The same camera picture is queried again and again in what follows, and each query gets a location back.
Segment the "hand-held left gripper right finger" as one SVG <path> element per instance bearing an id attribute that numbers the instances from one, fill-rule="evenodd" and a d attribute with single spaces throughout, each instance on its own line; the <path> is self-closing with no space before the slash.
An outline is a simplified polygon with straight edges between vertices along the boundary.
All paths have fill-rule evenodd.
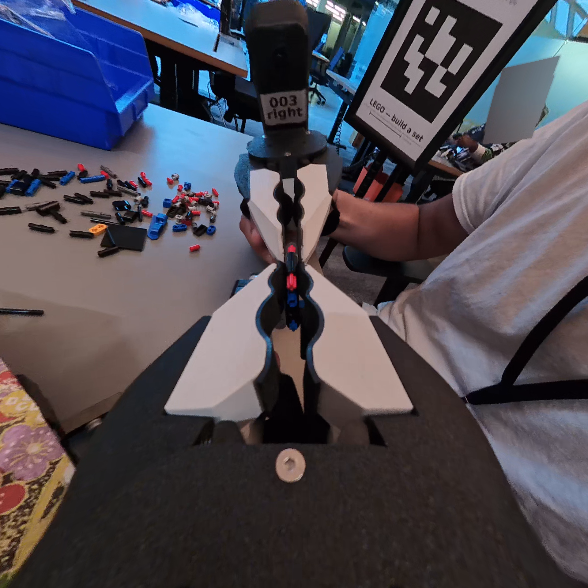
<path id="1" fill-rule="evenodd" d="M 372 316 L 311 266 L 300 269 L 300 299 L 306 417 L 342 432 L 366 418 L 412 413 Z"/>

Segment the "small lego assembly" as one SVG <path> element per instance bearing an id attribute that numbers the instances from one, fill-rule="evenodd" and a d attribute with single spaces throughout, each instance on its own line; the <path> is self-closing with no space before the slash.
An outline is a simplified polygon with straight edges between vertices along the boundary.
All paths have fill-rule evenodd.
<path id="1" fill-rule="evenodd" d="M 285 326 L 292 332 L 298 330 L 302 324 L 305 299 L 301 297 L 298 290 L 298 246 L 290 242 L 285 251 L 285 302 L 283 313 Z"/>

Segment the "black flat lego panel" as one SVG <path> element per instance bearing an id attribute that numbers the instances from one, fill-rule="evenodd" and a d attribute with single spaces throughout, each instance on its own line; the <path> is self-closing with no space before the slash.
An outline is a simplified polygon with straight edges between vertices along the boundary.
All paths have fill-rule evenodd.
<path id="1" fill-rule="evenodd" d="M 128 251 L 142 252 L 145 247 L 147 230 L 121 224 L 107 224 L 100 246 L 119 247 Z"/>

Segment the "person's right hand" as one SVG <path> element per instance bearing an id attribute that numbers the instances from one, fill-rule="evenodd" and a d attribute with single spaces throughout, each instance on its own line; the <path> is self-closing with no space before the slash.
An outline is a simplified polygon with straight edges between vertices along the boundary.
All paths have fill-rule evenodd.
<path id="1" fill-rule="evenodd" d="M 334 206 L 339 211 L 339 224 L 337 228 L 330 234 L 331 237 L 341 240 L 350 234 L 350 230 L 356 225 L 354 214 L 356 206 L 364 203 L 353 194 L 337 189 L 333 195 Z M 264 243 L 261 234 L 254 225 L 254 223 L 242 215 L 239 222 L 239 229 L 246 238 L 248 244 L 253 249 L 254 253 L 265 263 L 273 263 L 276 259 L 272 256 L 266 244 Z"/>

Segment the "black framed marker sign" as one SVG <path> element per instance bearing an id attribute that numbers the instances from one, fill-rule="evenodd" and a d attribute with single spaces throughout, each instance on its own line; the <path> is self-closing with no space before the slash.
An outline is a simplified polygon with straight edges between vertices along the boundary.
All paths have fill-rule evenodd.
<path id="1" fill-rule="evenodd" d="M 401 1 L 345 121 L 419 170 L 555 1 Z"/>

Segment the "pile of small lego pins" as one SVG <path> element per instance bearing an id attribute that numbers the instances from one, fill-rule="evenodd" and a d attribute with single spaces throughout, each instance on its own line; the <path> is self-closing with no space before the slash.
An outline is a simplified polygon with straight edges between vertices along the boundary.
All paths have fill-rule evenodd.
<path id="1" fill-rule="evenodd" d="M 168 196 L 158 199 L 144 171 L 136 178 L 125 179 L 106 165 L 99 165 L 97 173 L 91 173 L 84 164 L 74 170 L 48 172 L 4 167 L 1 198 L 19 203 L 1 203 L 1 217 L 27 215 L 29 233 L 95 242 L 99 258 L 128 251 L 100 246 L 107 224 L 146 229 L 145 244 L 157 241 L 165 232 L 191 233 L 195 238 L 213 236 L 220 206 L 217 188 L 196 190 L 191 182 L 180 182 L 176 173 L 166 178 L 165 185 Z"/>

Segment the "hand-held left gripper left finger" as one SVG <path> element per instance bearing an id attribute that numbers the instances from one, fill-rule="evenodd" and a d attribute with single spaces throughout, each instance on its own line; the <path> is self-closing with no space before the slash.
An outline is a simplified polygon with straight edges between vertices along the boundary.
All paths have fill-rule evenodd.
<path id="1" fill-rule="evenodd" d="M 210 317 L 165 412 L 241 422 L 270 414 L 280 370 L 272 333 L 281 319 L 281 266 L 270 264 Z"/>

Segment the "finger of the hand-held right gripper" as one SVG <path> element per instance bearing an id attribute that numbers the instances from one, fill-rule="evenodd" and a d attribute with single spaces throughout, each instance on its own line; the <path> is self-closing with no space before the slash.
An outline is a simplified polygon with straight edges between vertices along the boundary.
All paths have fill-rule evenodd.
<path id="1" fill-rule="evenodd" d="M 293 223 L 296 228 L 296 243 L 299 260 L 306 264 L 316 246 L 332 207 L 327 168 L 323 164 L 309 164 L 297 170 L 296 180 L 302 193 L 295 201 Z"/>
<path id="2" fill-rule="evenodd" d="M 284 260 L 284 229 L 278 218 L 280 203 L 275 197 L 280 176 L 268 169 L 258 169 L 249 173 L 250 198 L 249 212 L 262 240 L 273 258 Z"/>

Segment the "orange plastic bucket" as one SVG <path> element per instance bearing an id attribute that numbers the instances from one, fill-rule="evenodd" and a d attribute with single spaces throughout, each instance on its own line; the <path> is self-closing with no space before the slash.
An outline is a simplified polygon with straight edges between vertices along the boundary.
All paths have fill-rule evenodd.
<path id="1" fill-rule="evenodd" d="M 354 195 L 357 194 L 357 191 L 359 190 L 359 187 L 362 184 L 362 182 L 364 181 L 364 178 L 367 175 L 370 168 L 371 168 L 371 164 L 368 166 L 364 166 L 362 168 L 361 172 L 359 173 L 359 176 L 358 176 L 358 178 L 352 188 L 352 193 Z M 371 185 L 368 188 L 368 190 L 366 191 L 366 193 L 364 194 L 363 199 L 370 201 L 370 202 L 375 202 L 376 197 L 380 194 L 380 192 L 385 187 L 385 185 L 389 179 L 389 175 L 390 175 L 389 173 L 386 173 L 385 171 L 380 170 L 378 172 L 378 174 L 376 175 L 375 179 L 371 182 Z M 393 178 L 393 180 L 394 180 L 393 183 L 390 185 L 386 194 L 383 196 L 382 202 L 395 203 L 395 202 L 399 202 L 401 200 L 401 198 L 403 197 L 403 192 L 405 189 L 404 183 L 401 183 L 401 181 L 399 179 L 396 180 Z"/>

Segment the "blue plastic bin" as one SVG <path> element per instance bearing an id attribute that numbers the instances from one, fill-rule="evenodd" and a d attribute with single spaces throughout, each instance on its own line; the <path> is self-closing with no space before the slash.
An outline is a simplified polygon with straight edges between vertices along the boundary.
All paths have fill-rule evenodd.
<path id="1" fill-rule="evenodd" d="M 79 8 L 1 16 L 1 123 L 110 151 L 154 96 L 142 35 Z"/>

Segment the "floral patterned cloth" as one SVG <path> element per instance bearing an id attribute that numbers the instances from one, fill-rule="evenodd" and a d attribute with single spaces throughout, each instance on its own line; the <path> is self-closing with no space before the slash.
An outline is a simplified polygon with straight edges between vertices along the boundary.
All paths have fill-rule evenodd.
<path id="1" fill-rule="evenodd" d="M 1 587 L 53 522 L 75 466 L 37 385 L 1 361 Z"/>

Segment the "grey table with wooden edge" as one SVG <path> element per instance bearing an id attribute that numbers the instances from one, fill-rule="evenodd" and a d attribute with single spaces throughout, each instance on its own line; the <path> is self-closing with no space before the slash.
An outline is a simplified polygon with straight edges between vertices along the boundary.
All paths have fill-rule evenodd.
<path id="1" fill-rule="evenodd" d="M 213 70 L 247 79 L 249 68 L 240 40 L 206 26 L 180 19 L 172 8 L 153 1 L 73 1 L 73 4 L 102 18 L 140 32 L 145 40 L 193 58 Z"/>

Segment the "person's white shirt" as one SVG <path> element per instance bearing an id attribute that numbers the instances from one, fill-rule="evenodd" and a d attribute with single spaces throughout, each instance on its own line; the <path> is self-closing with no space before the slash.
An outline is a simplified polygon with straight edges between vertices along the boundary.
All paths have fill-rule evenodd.
<path id="1" fill-rule="evenodd" d="M 461 397 L 498 384 L 524 338 L 587 277 L 587 103 L 458 179 L 466 239 L 371 311 Z M 470 409 L 557 564 L 587 582 L 587 399 Z"/>

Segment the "black office chair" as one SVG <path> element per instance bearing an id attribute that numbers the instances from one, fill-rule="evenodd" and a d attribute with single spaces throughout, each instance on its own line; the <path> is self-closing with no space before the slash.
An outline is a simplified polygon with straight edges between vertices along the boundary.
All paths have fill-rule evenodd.
<path id="1" fill-rule="evenodd" d="M 349 270 L 371 276 L 384 277 L 385 283 L 378 293 L 374 306 L 391 302 L 410 284 L 421 284 L 433 271 L 428 260 L 390 262 L 364 254 L 354 247 L 345 246 L 343 261 Z"/>

